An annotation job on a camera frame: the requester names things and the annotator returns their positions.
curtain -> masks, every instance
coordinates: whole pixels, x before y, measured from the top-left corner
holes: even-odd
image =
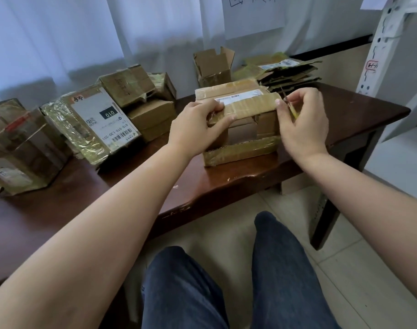
[[[32,109],[134,63],[197,88],[193,53],[225,45],[246,56],[324,47],[374,32],[362,0],[288,0],[287,26],[225,40],[221,0],[0,0],[0,100]]]

black baseboard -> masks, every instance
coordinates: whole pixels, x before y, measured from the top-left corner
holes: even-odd
[[[366,36],[363,36],[363,37],[347,40],[345,42],[339,42],[339,43],[334,44],[334,45],[322,47],[322,48],[319,48],[319,49],[314,49],[312,51],[300,53],[300,54],[297,54],[297,55],[292,55],[291,57],[294,58],[294,59],[299,59],[301,61],[308,61],[308,60],[312,60],[312,59],[322,57],[322,56],[325,56],[325,55],[345,51],[346,49],[351,49],[351,48],[358,47],[358,46],[361,46],[361,45],[369,44],[369,43],[371,43],[371,38],[372,37],[373,37],[373,35],[369,34],[369,35],[366,35]]]

person's left hand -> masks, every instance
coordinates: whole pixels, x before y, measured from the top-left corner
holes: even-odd
[[[203,103],[189,103],[172,121],[169,144],[182,150],[189,159],[200,154],[235,120],[235,115],[229,115],[219,120],[213,127],[208,127],[207,115],[213,111],[221,111],[223,108],[224,104],[214,99]]]

wooden table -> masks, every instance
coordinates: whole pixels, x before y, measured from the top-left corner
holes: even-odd
[[[332,154],[362,169],[384,126],[409,114],[406,107],[320,84],[329,117]],[[192,97],[180,99],[183,106]],[[167,143],[167,135],[111,157],[97,173],[85,160],[71,159],[50,187],[0,198],[0,282],[52,235],[130,171]],[[150,238],[301,173],[281,147],[276,153],[203,167],[195,157],[171,190]],[[320,248],[337,217],[329,201],[311,242]]]

jeans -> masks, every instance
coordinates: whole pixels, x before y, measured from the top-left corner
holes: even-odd
[[[340,328],[296,237],[267,211],[254,224],[251,328]],[[143,329],[229,327],[221,288],[181,247],[157,254],[141,289]]]

